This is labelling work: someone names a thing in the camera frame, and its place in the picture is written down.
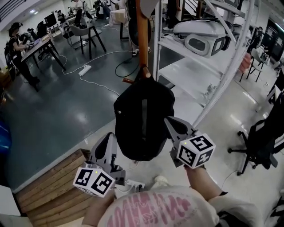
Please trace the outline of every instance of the shirt sleeve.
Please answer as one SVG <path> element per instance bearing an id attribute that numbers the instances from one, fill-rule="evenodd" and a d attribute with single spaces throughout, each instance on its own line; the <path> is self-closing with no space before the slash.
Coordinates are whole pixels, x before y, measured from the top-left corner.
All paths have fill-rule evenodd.
<path id="1" fill-rule="evenodd" d="M 230 197 L 218 196 L 208 201 L 220 217 L 219 226 L 234 227 L 240 221 L 240 227 L 263 227 L 262 217 L 254 204 Z"/>

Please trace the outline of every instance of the white shelf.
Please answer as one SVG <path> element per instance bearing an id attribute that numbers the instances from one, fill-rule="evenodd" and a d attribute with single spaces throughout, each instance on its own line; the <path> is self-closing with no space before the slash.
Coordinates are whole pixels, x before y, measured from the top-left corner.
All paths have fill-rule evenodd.
<path id="1" fill-rule="evenodd" d="M 225 70 L 230 64 L 233 53 L 235 51 L 235 45 L 231 41 L 227 50 L 219 51 L 212 57 L 205 58 L 187 49 L 184 44 L 175 41 L 170 35 L 161 38 L 161 41 L 158 43 L 163 47 L 169 48 L 174 52 L 179 53 L 180 55 L 191 58 L 193 61 L 199 63 L 199 65 L 206 67 L 208 71 L 210 71 L 212 74 L 215 74 L 218 78 L 221 78 L 225 73 Z"/>
<path id="2" fill-rule="evenodd" d="M 193 125 L 203 108 L 178 87 L 171 89 L 175 96 L 174 116 Z"/>
<path id="3" fill-rule="evenodd" d="M 220 79 L 205 67 L 196 64 L 189 58 L 184 58 L 159 70 L 159 75 L 178 86 L 195 99 L 201 106 L 205 106 L 204 98 L 208 86 L 218 86 Z"/>
<path id="4" fill-rule="evenodd" d="M 219 8 L 222 8 L 224 10 L 228 10 L 234 14 L 237 14 L 239 15 L 240 17 L 242 18 L 245 18 L 245 13 L 238 10 L 237 8 L 233 7 L 232 5 L 228 4 L 228 3 L 225 3 L 225 2 L 219 2 L 219 1 L 216 1 L 216 0 L 211 0 L 210 1 L 214 6 L 216 7 L 219 7 Z"/>

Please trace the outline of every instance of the black bag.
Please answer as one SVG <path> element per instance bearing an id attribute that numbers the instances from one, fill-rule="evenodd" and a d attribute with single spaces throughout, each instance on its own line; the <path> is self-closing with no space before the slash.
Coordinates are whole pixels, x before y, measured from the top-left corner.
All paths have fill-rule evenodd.
<path id="1" fill-rule="evenodd" d="M 153 77 L 135 80 L 114 103 L 115 135 L 122 153 L 137 161 L 155 158 L 168 137 L 164 118 L 174 115 L 173 106 L 173 92 Z"/>

